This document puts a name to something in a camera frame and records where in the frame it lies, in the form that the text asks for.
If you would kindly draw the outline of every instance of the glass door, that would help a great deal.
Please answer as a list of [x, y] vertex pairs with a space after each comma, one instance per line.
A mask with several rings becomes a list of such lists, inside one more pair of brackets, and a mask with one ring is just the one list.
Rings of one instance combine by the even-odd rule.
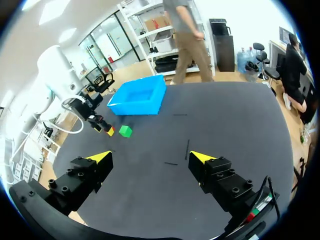
[[87, 36], [82, 41], [80, 47], [90, 55], [95, 65], [103, 70], [104, 73], [110, 73], [113, 71], [113, 68], [110, 66], [109, 62], [91, 35]]
[[115, 14], [96, 27], [91, 35], [114, 70], [140, 61], [128, 32]]

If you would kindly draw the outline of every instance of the white shelf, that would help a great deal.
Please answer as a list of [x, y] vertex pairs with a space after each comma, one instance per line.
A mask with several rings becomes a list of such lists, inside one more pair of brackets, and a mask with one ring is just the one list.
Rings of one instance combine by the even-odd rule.
[[179, 52], [179, 49], [175, 48], [171, 51], [151, 53], [148, 55], [148, 59], [152, 59], [152, 58], [156, 58], [156, 57], [160, 57], [160, 56], [165, 56], [165, 55], [170, 55], [170, 54], [175, 54], [178, 52]]
[[130, 12], [129, 14], [126, 15], [126, 17], [130, 18], [130, 17], [132, 17], [134, 15], [144, 14], [144, 13], [148, 12], [149, 10], [156, 9], [157, 7], [160, 7], [162, 5], [163, 5], [162, 2], [148, 4], [148, 5], [140, 8], [139, 10], [135, 10], [134, 12]]
[[[188, 68], [185, 72], [186, 73], [195, 73], [195, 72], [199, 72], [199, 68], [198, 66], [193, 66], [193, 67], [190, 67]], [[157, 75], [163, 75], [163, 76], [168, 76], [168, 75], [175, 75], [176, 74], [176, 71], [165, 71], [165, 72], [159, 72], [157, 73]]]
[[140, 39], [146, 38], [146, 37], [148, 37], [150, 35], [157, 34], [157, 33], [160, 33], [160, 32], [166, 31], [166, 30], [170, 30], [170, 29], [173, 29], [173, 27], [172, 26], [161, 27], [159, 29], [156, 29], [156, 30], [153, 30], [153, 31], [149, 31], [149, 32], [147, 32], [145, 34], [142, 34], [142, 35], [138, 36], [138, 39], [140, 40]]

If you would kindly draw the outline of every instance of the desk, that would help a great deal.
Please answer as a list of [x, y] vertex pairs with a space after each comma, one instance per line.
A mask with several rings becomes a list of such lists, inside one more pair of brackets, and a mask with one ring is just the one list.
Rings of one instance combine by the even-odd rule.
[[[188, 169], [189, 150], [224, 156], [258, 191], [272, 178], [283, 212], [293, 185], [293, 154], [287, 124], [268, 87], [248, 82], [186, 83], [167, 86], [158, 115], [116, 116], [106, 107], [97, 113], [112, 124], [113, 137], [87, 122], [69, 134], [53, 163], [57, 177], [77, 156], [112, 150], [114, 168], [97, 194], [78, 210], [88, 226], [112, 234], [143, 238], [205, 240], [224, 232], [231, 219], [212, 195], [204, 194]], [[133, 132], [119, 134], [122, 125]], [[74, 129], [79, 129], [79, 121]], [[270, 212], [270, 226], [277, 218]]]

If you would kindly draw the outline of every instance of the trash can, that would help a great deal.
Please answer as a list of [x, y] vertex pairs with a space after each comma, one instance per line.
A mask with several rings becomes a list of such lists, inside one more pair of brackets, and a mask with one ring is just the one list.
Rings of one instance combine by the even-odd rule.
[[257, 81], [257, 73], [259, 72], [259, 67], [252, 61], [247, 61], [245, 63], [245, 79], [250, 83], [255, 83]]

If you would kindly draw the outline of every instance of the green cube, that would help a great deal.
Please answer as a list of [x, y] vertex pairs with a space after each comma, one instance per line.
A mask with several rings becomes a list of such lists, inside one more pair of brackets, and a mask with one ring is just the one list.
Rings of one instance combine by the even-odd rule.
[[119, 133], [125, 138], [130, 138], [130, 136], [132, 134], [132, 129], [128, 126], [122, 126], [120, 128]]

